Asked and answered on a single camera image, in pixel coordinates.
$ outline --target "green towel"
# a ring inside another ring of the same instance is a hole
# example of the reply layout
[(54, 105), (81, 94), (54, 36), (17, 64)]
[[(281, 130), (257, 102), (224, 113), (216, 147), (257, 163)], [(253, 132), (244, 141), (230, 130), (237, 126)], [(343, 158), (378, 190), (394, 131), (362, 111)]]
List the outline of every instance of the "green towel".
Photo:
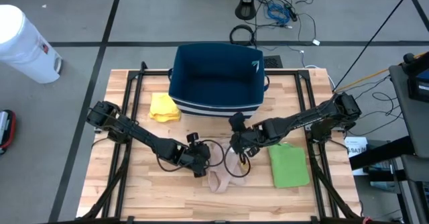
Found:
[(269, 147), (268, 152), (276, 188), (304, 186), (310, 182), (306, 154), (302, 148), (276, 144)]

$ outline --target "white bucket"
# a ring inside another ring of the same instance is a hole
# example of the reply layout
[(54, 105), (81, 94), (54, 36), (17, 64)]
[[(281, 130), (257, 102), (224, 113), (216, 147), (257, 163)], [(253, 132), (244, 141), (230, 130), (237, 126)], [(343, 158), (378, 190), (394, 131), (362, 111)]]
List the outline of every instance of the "white bucket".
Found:
[(60, 77), (62, 59), (20, 9), (0, 5), (0, 62), (49, 83)]

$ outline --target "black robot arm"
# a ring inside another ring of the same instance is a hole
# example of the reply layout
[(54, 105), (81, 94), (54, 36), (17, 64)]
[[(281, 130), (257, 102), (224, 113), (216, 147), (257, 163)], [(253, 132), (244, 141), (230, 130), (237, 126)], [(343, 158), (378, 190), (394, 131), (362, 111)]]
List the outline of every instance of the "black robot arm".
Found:
[(195, 177), (206, 175), (210, 150), (206, 144), (195, 141), (198, 139), (196, 133), (187, 136), (189, 146), (174, 139), (157, 137), (121, 114), (117, 105), (107, 101), (98, 102), (91, 109), (86, 122), (108, 131), (107, 137), (114, 142), (123, 144), (134, 138), (149, 146), (159, 159), (192, 170)]
[(292, 130), (309, 124), (312, 124), (310, 139), (323, 141), (330, 137), (334, 127), (352, 128), (360, 114), (354, 98), (346, 93), (334, 94), (331, 99), (307, 111), (285, 118), (266, 119), (248, 128), (244, 125), (243, 114), (237, 113), (229, 119), (234, 131), (230, 144), (236, 153), (253, 157), (260, 148), (277, 144)]

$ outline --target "navy blue bin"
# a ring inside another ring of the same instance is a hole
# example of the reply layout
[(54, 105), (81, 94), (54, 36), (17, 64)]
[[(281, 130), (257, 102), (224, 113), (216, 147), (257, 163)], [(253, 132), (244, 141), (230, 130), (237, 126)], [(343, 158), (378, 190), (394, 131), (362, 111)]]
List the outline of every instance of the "navy blue bin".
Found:
[(179, 46), (169, 95), (183, 113), (249, 118), (263, 102), (263, 54), (244, 46), (202, 43)]

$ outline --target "wooden table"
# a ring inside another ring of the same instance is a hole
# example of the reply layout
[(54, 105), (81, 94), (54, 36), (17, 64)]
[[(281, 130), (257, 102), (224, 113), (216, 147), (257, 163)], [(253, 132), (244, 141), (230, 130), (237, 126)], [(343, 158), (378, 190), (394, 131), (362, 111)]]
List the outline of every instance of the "wooden table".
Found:
[[(309, 71), (314, 98), (316, 104), (320, 104), (332, 95), (328, 75), (325, 69)], [(121, 105), (127, 74), (128, 70), (111, 71), (106, 101)], [(270, 117), (287, 117), (300, 112), (294, 78), (277, 75), (270, 76), (270, 79), (271, 85), (265, 93), (263, 105), (250, 120), (246, 121), (246, 125)], [(151, 94), (167, 92), (169, 84), (166, 76), (144, 76), (137, 114), (140, 126), (159, 137), (171, 137), (182, 143), (186, 143), (186, 135), (192, 132), (198, 132), (200, 139), (229, 142), (232, 133), (228, 119), (190, 115), (182, 115), (180, 121), (167, 123), (158, 123), (150, 119), (148, 113)], [(308, 109), (305, 84), (302, 83), (302, 86)], [(131, 114), (133, 95), (134, 92), (131, 92), (128, 116)], [(340, 133), (332, 133), (332, 136), (337, 142), (343, 143)], [(95, 140), (104, 137), (106, 133), (97, 134)], [(290, 132), (283, 142), (306, 150), (302, 128)], [(77, 212), (78, 217), (89, 211), (104, 191), (113, 147), (112, 141), (105, 140), (93, 148)], [(328, 142), (326, 155), (334, 187), (352, 210), (359, 214), (361, 207), (347, 151)], [(308, 221), (310, 216), (318, 215), (312, 181), (306, 186), (296, 188), (274, 188), (267, 149), (262, 149), (251, 159), (251, 163), (252, 169), (246, 177), (245, 186), (230, 186), (224, 194), (213, 194), (208, 188), (205, 177), (194, 178), (193, 173), (186, 169), (172, 173), (161, 170), (152, 151), (134, 140), (121, 218), (126, 219), (127, 216), (133, 215), (136, 220), (141, 221)], [(172, 168), (165, 162), (162, 164), (166, 168)], [(308, 158), (307, 166), (311, 178)], [(326, 214), (331, 216), (324, 188), (322, 192)], [(117, 190), (113, 193), (111, 215), (116, 196)]]

